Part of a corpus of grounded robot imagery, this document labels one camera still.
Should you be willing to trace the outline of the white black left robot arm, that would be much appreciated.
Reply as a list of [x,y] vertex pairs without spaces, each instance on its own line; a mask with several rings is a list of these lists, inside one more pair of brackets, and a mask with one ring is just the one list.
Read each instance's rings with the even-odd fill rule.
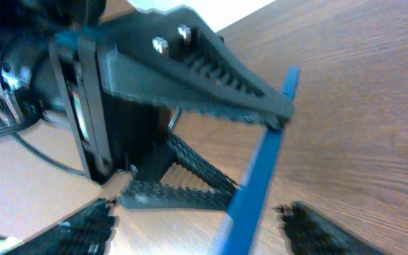
[[63,125],[83,176],[118,170],[130,209],[226,210],[237,183],[176,136],[173,109],[280,130],[291,98],[244,66],[190,7],[102,20],[104,1],[0,1],[0,138]]

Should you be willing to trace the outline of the blue Samsung smartphone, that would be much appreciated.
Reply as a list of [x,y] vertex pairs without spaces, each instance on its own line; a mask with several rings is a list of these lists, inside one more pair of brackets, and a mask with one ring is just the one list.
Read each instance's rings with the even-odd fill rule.
[[286,127],[267,129],[260,136],[247,165],[241,186],[233,195],[222,220],[210,254],[249,254],[268,187],[273,176]]

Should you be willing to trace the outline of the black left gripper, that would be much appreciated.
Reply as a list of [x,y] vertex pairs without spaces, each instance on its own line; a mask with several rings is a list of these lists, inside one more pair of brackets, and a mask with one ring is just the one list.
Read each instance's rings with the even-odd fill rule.
[[175,49],[173,28],[162,22],[65,30],[51,39],[52,69],[92,180],[105,183],[122,169],[157,182],[168,171]]

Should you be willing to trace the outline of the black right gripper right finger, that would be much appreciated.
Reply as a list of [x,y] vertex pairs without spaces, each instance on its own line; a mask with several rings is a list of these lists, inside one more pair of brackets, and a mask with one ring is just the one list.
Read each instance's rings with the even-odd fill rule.
[[294,255],[384,255],[302,201],[276,206],[279,227]]

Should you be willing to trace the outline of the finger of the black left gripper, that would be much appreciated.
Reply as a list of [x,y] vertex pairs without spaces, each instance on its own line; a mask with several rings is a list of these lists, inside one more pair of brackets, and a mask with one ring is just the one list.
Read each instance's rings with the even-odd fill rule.
[[[179,165],[200,178],[210,189],[170,186],[161,179]],[[120,204],[126,209],[198,209],[225,211],[238,183],[205,160],[175,134],[152,148],[139,164],[132,181],[121,191]]]
[[104,90],[278,130],[294,113],[284,96],[244,66],[197,13],[134,11],[100,24]]

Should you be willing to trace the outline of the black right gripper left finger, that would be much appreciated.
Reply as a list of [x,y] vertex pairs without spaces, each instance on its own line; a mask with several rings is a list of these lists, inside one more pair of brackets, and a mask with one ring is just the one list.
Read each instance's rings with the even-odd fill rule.
[[99,198],[3,255],[104,255],[118,218],[115,199]]

